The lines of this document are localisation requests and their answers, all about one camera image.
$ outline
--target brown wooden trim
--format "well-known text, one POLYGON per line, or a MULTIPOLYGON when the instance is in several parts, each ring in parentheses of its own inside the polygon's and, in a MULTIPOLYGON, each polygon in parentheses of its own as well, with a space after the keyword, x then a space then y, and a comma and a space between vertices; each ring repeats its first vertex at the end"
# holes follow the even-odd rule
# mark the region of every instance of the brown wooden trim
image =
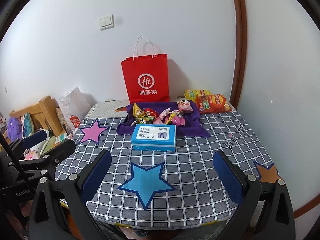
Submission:
POLYGON ((236 60, 230 103, 237 109, 247 57, 247 12, 245 0, 234 0, 236 9, 236 60))
POLYGON ((301 208, 298 208, 293 213, 294 218, 296 219, 296 218, 302 216, 303 214, 307 213, 308 211, 310 211, 311 209, 313 209, 314 207, 316 207, 319 204, 320 204, 320 194, 318 196, 316 196, 314 199, 312 199, 311 201, 309 201, 307 204, 302 206, 301 208))

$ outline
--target metal screw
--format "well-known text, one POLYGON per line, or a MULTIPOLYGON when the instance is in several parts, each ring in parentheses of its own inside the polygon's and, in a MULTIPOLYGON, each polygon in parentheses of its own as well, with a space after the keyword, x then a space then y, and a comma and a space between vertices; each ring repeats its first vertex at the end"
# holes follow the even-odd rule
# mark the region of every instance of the metal screw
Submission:
POLYGON ((285 183, 284 183, 284 180, 283 179, 278 179, 278 183, 283 186, 285 183))
POLYGON ((40 183, 45 183, 47 181, 47 178, 46 177, 43 177, 40 179, 40 183))
POLYGON ((74 179, 76 179, 77 177, 78 177, 78 174, 72 173, 72 174, 70 174, 69 179, 70 179, 70 180, 74 180, 74 179))
POLYGON ((248 180, 250 180, 250 181, 255 181, 256 180, 256 177, 255 176, 253 176, 253 175, 248 175, 248 180))

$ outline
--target grey and white grid pattern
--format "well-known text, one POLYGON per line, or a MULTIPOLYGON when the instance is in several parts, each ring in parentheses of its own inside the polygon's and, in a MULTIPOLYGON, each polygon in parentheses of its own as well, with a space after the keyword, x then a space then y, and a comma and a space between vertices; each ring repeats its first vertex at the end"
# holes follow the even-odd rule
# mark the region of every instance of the grey and white grid pattern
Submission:
MULTIPOLYGON (((95 119, 85 119, 80 128, 90 127, 95 119)), ((110 126, 100 135, 100 145, 86 141, 57 166, 56 179, 79 173, 102 149, 112 155, 112 165, 96 195, 87 203, 93 216, 108 223, 135 228, 190 228, 234 213, 233 203, 215 169, 212 155, 219 149, 246 175, 258 176, 253 161, 270 166, 272 161, 262 144, 238 112, 203 114, 202 127, 210 137, 177 136, 176 152, 137 151, 131 148, 131 135, 117 135, 116 127, 124 118, 100 118, 100 126, 110 126), (131 163, 149 168, 164 162, 162 177, 177 188, 158 193, 145 211, 135 193, 117 189, 131 177, 131 163)), ((73 139, 80 142, 77 130, 73 139)))

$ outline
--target white light switch panel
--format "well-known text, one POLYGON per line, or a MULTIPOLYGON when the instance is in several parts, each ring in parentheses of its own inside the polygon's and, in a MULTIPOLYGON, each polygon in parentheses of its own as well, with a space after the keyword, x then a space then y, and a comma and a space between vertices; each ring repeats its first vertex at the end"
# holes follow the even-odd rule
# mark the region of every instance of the white light switch panel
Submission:
POLYGON ((99 22, 100 30, 102 30, 102 31, 106 30, 106 29, 113 28, 115 26, 112 14, 100 18, 98 22, 99 22))

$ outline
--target star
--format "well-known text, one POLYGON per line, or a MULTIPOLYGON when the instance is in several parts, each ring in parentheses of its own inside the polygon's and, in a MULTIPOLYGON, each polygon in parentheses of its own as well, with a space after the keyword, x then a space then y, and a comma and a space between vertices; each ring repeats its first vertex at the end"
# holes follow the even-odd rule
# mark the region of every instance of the star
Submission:
POLYGON ((259 181, 275 183, 277 179, 281 179, 274 163, 272 163, 270 167, 266 167, 255 161, 253 163, 254 165, 256 165, 257 171, 259 173, 259 181))
POLYGON ((164 162, 145 169, 131 163, 131 178, 120 185, 118 189, 136 193, 144 210, 146 210, 156 193, 177 190, 162 179, 163 165, 164 162))
POLYGON ((80 128, 81 132, 83 132, 84 135, 78 144, 88 140, 93 141, 96 144, 99 144, 100 134, 105 130, 107 130, 108 128, 110 127, 100 127, 98 119, 96 119, 91 127, 80 128))

